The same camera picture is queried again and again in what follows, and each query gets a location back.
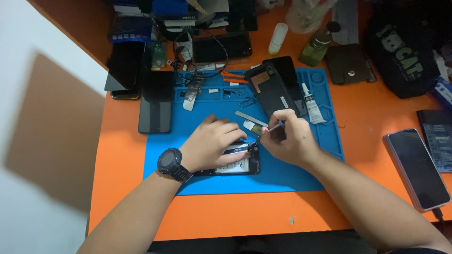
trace green bottle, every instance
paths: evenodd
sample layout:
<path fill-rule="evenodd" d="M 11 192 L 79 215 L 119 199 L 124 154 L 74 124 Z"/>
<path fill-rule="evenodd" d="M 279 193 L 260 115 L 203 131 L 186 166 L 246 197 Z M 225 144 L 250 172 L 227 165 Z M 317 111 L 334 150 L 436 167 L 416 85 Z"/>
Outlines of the green bottle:
<path fill-rule="evenodd" d="M 317 30 L 298 56 L 300 62 L 315 67 L 322 60 L 328 50 L 333 35 L 340 31 L 340 25 L 337 22 L 330 21 L 326 24 L 326 29 Z"/>

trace cable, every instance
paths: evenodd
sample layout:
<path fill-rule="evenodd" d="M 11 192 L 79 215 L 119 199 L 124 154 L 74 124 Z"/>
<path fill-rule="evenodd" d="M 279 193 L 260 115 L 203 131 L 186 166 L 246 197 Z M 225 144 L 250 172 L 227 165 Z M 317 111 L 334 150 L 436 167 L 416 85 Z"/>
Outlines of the cable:
<path fill-rule="evenodd" d="M 441 208 L 435 208 L 432 210 L 433 215 L 435 215 L 435 218 L 438 220 L 439 224 L 440 224 L 440 229 L 439 231 L 441 233 L 444 232 L 444 219 L 443 219 L 443 212 L 441 211 Z"/>
<path fill-rule="evenodd" d="M 174 52 L 174 66 L 173 66 L 173 69 L 174 69 L 174 72 L 177 74 L 177 76 L 179 77 L 179 78 L 181 78 L 181 79 L 183 79 L 184 80 L 184 82 L 183 83 L 180 83 L 180 84 L 176 84 L 176 85 L 182 85 L 182 86 L 185 86 L 185 85 L 187 85 L 188 83 L 190 83 L 192 80 L 206 80 L 206 79 L 210 79 L 210 78 L 212 78 L 212 77 L 214 77 L 214 76 L 216 76 L 216 75 L 218 75 L 218 74 L 220 74 L 220 73 L 222 73 L 223 71 L 224 71 L 224 69 L 226 68 L 226 66 L 227 66 L 227 64 L 228 64 L 228 62 L 229 62 L 229 55 L 228 55 L 228 53 L 227 53 L 227 50 L 226 50 L 226 48 L 224 47 L 224 45 L 215 37 L 215 35 L 213 35 L 211 32 L 209 32 L 208 30 L 205 30 L 207 33 L 209 33 L 211 36 L 212 36 L 212 38 L 223 48 L 223 50 L 224 50 L 224 52 L 225 52 L 225 55 L 226 55 L 226 61 L 225 61 L 225 64 L 224 64 L 224 66 L 217 72 L 217 73 L 215 73 L 215 74 L 212 74 L 212 75 L 210 75 L 210 76 L 205 76 L 204 74 L 201 76 L 201 75 L 198 75 L 197 73 L 199 72 L 197 69 L 196 69 L 196 66 L 193 64 L 193 63 L 189 63 L 188 65 L 191 65 L 191 66 L 193 66 L 193 68 L 194 68 L 194 72 L 193 72 L 193 74 L 191 75 L 192 76 L 192 78 L 190 78 L 190 79 L 187 79 L 187 78 L 185 78 L 183 75 L 180 75 L 180 73 L 179 73 L 179 71 L 178 71 L 178 67 L 179 67 L 179 63 L 182 63 L 182 61 L 180 60 L 180 58 L 179 58 L 179 53 L 180 52 L 182 52 L 182 50 L 184 50 L 184 48 L 186 48 L 186 47 L 184 47 L 184 46 L 180 46 L 180 47 L 178 47 L 177 49 L 175 48 L 175 44 L 176 44 L 176 42 L 177 42 L 177 40 L 179 39 L 179 37 L 181 36 L 181 35 L 183 35 L 183 34 L 185 34 L 186 32 L 183 32 L 183 33 L 180 33 L 178 36 L 176 36 L 176 38 L 175 38 L 175 40 L 174 40 L 174 42 L 173 42 L 173 52 Z M 188 55 L 190 56 L 190 58 L 192 58 L 193 59 L 193 57 L 192 57 L 192 55 L 190 54 L 190 51 L 187 49 L 187 51 L 188 51 Z"/>

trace phone frame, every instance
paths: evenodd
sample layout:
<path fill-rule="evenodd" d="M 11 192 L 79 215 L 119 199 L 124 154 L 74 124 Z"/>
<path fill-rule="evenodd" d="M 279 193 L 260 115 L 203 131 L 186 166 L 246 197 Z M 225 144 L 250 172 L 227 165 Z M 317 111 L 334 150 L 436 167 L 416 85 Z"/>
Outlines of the phone frame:
<path fill-rule="evenodd" d="M 259 164 L 259 146 L 257 142 L 234 142 L 231 145 L 248 145 L 248 151 L 250 152 L 251 157 L 248 159 L 248 163 L 250 165 L 250 171 L 246 173 L 220 173 L 217 174 L 215 169 L 206 169 L 193 173 L 193 176 L 230 176 L 230 175 L 253 175 L 259 174 L 260 172 L 260 164 Z"/>
<path fill-rule="evenodd" d="M 427 154 L 430 157 L 430 160 L 432 161 L 432 164 L 435 167 L 436 172 L 437 172 L 439 178 L 441 179 L 441 182 L 443 183 L 443 186 L 444 186 L 444 188 L 446 189 L 446 191 L 447 191 L 447 193 L 449 195 L 449 201 L 447 201 L 445 203 L 442 203 L 442 204 L 439 204 L 439 205 L 434 206 L 434 207 L 430 207 L 430 208 L 422 208 L 421 207 L 419 199 L 418 199 L 418 196 L 416 195 L 416 192 L 414 191 L 413 185 L 411 184 L 410 180 L 408 179 L 408 175 L 406 174 L 405 169 L 403 168 L 403 165 L 402 165 L 401 161 L 399 160 L 399 157 L 397 156 L 397 153 L 396 153 L 396 151 L 395 151 L 395 149 L 394 149 L 394 147 L 393 147 L 393 145 L 392 145 L 392 143 L 391 143 L 391 141 L 389 139 L 389 136 L 392 135 L 392 134 L 396 134 L 396 133 L 404 132 L 404 131 L 408 131 L 408 130 L 415 130 L 416 133 L 418 134 L 419 138 L 421 139 L 422 144 L 423 144 L 425 150 L 427 151 Z M 430 155 L 430 152 L 428 151 L 427 146 L 425 145 L 425 142 L 422 139 L 422 137 L 419 134 L 417 129 L 415 129 L 415 128 L 408 128 L 408 129 L 405 129 L 405 130 L 401 130 L 401 131 L 397 131 L 397 132 L 391 132 L 389 134 L 386 134 L 386 135 L 383 136 L 383 144 L 385 145 L 385 147 L 386 147 L 386 149 L 387 149 L 387 151 L 389 153 L 389 156 L 391 157 L 391 160 L 394 163 L 394 166 L 397 169 L 397 172 L 399 173 L 399 176 L 400 176 L 400 178 L 401 178 L 401 180 L 403 182 L 403 185 L 405 186 L 406 191 L 408 192 L 408 195 L 409 195 L 409 197 L 411 199 L 411 202 L 413 203 L 413 206 L 417 210 L 419 210 L 420 212 L 428 212 L 428 211 L 431 211 L 431 210 L 433 210 L 435 208 L 443 207 L 444 205 L 448 204 L 451 201 L 451 195 L 449 193 L 449 190 L 447 189 L 447 186 L 444 183 L 444 180 L 441 177 L 441 174 L 438 172 L 438 169 L 436 168 L 436 165 L 433 162 L 432 156 Z"/>

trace orange desk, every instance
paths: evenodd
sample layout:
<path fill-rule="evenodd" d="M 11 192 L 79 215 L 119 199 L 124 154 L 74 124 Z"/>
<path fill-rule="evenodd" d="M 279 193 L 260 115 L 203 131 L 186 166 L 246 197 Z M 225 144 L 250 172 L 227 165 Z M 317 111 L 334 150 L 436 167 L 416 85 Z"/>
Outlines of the orange desk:
<path fill-rule="evenodd" d="M 247 69 L 268 58 L 267 49 L 275 25 L 284 22 L 287 7 L 277 7 L 259 16 L 259 30 L 251 32 L 253 55 Z M 362 16 L 370 11 L 360 6 Z M 308 35 L 288 32 L 278 56 L 297 60 Z M 384 134 L 415 127 L 416 111 L 437 108 L 430 96 L 398 99 L 381 81 L 346 86 L 330 85 L 345 161 L 410 202 L 402 181 L 382 143 Z M 89 231 L 143 177 L 146 135 L 137 132 L 139 101 L 113 100 L 107 96 L 97 150 Z M 452 190 L 452 174 L 443 174 Z M 452 219 L 452 205 L 442 208 Z M 435 221 L 431 212 L 425 213 Z M 177 240 L 235 235 L 263 235 L 302 231 L 339 230 L 352 226 L 326 191 L 177 196 L 171 203 L 155 240 Z"/>

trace smartphone back cover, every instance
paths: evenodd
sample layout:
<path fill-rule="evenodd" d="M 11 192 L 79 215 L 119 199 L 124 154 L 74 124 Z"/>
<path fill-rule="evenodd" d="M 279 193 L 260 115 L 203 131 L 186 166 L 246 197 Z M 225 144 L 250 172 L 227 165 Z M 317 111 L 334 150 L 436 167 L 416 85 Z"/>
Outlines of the smartphone back cover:
<path fill-rule="evenodd" d="M 254 91 L 268 120 L 270 120 L 273 112 L 280 109 L 291 108 L 296 115 L 300 114 L 287 92 L 281 76 L 271 62 L 263 63 L 247 71 L 245 78 L 250 83 L 250 87 Z"/>

